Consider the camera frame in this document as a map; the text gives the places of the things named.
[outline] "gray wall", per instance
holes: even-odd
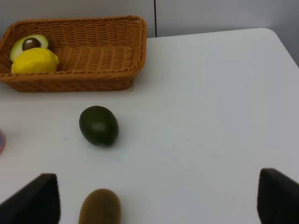
[[[0,35],[22,19],[140,15],[148,24],[148,37],[155,36],[153,0],[1,0]]]
[[[299,64],[299,0],[157,0],[158,36],[260,27]]]

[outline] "avocado half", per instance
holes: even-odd
[[[86,140],[96,146],[112,145],[119,133],[116,117],[102,106],[92,106],[84,110],[79,126]]]
[[[31,46],[29,46],[28,44],[28,47],[24,47],[24,45],[26,44],[24,42],[25,40],[29,44],[33,43],[33,45],[31,44]],[[10,60],[14,62],[17,56],[19,56],[23,52],[23,49],[30,49],[34,47],[48,48],[48,46],[49,46],[48,40],[44,35],[41,34],[29,35],[18,40],[18,42],[14,44],[14,46],[11,48],[9,57]]]

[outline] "wicker basket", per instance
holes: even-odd
[[[57,72],[11,73],[12,46],[32,34],[48,39]],[[19,21],[0,41],[0,82],[21,92],[124,90],[144,66],[146,35],[139,16]]]

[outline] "plastic fruit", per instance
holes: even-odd
[[[92,106],[84,110],[79,126],[86,140],[96,146],[112,145],[119,133],[116,117],[102,106]]]
[[[120,224],[121,203],[111,190],[98,189],[85,199],[79,216],[79,224]]]
[[[34,34],[26,36],[14,44],[10,51],[10,60],[13,62],[25,50],[32,48],[48,48],[49,43],[45,36],[41,34]]]
[[[21,53],[14,61],[12,73],[40,73],[57,70],[59,59],[45,48],[32,48]]]

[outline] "yellow lemon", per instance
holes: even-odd
[[[15,59],[12,73],[39,73],[56,71],[59,64],[57,55],[45,48],[32,48]]]

